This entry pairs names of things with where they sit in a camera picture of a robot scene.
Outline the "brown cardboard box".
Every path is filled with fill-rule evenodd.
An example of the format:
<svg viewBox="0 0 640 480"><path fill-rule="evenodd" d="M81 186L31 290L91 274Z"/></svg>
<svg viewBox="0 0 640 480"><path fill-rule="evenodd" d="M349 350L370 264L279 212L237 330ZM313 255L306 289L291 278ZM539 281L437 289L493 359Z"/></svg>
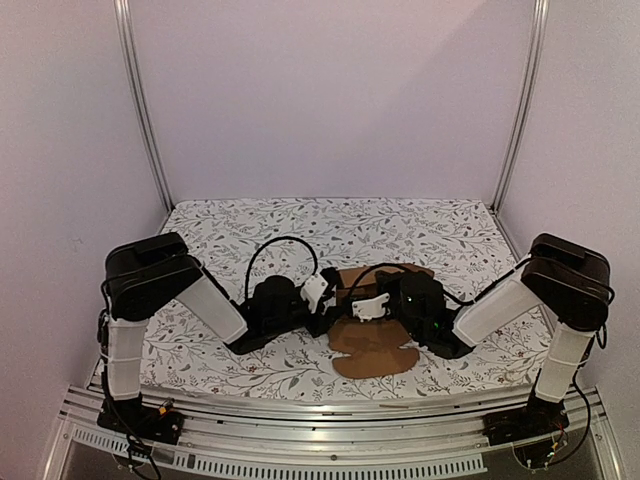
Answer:
<svg viewBox="0 0 640 480"><path fill-rule="evenodd" d="M351 380L362 380L405 373L415 366L419 351L410 347L411 337L398 320L392 319L387 305L384 318L360 322L352 316L351 304L384 294L379 292L379 274L425 272L432 270L414 265L383 266L376 270L354 267L338 270L342 287L336 290L336 305L344 307L336 323L329 329L329 348L337 354L332 366L337 374Z"/></svg>

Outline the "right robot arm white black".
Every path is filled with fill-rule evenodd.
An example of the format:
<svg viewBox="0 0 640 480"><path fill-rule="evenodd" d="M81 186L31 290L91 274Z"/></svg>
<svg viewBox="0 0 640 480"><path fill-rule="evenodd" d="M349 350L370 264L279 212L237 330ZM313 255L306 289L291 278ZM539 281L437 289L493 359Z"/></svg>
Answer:
<svg viewBox="0 0 640 480"><path fill-rule="evenodd" d="M458 245L452 237L415 239L402 258L427 266L456 297L468 300L505 274L521 257L501 235L478 236ZM536 306L489 335L470 354L444 360L424 347L409 370L374 382L383 398L453 395L530 385L551 342L551 310Z"/></svg>

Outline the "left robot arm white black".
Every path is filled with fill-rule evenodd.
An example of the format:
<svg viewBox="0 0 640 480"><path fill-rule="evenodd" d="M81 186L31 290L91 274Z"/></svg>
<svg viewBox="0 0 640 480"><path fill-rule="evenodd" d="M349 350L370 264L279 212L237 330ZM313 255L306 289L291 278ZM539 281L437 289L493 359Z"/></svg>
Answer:
<svg viewBox="0 0 640 480"><path fill-rule="evenodd" d="M325 303L342 283L333 267L314 269L301 285L272 275L237 303L175 232L115 248L106 257L105 274L98 334L106 364L103 387L114 399L111 419L128 434L141 433L149 423L146 408L134 399L141 394L147 325L167 304L183 305L232 353L244 355L299 328L314 337L325 334L336 320Z"/></svg>

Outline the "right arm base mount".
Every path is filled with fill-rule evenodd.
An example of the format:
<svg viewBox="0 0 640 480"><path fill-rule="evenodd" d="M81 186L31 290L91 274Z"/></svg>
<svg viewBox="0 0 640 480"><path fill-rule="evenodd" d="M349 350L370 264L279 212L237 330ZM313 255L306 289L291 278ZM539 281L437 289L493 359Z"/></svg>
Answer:
<svg viewBox="0 0 640 480"><path fill-rule="evenodd" d="M482 421L482 434L488 438L491 446L563 431L569 426L564 402L541 400L534 391L531 391L524 406L488 413L482 417Z"/></svg>

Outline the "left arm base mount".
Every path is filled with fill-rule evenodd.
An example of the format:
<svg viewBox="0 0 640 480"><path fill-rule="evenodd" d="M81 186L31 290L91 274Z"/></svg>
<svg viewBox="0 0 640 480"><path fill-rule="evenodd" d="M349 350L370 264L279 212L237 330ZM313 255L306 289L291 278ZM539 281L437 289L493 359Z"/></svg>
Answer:
<svg viewBox="0 0 640 480"><path fill-rule="evenodd" d="M97 425L134 439L176 445L182 433L184 415L174 408L173 398L166 399L160 406L146 406L141 394L129 400L114 400L107 396Z"/></svg>

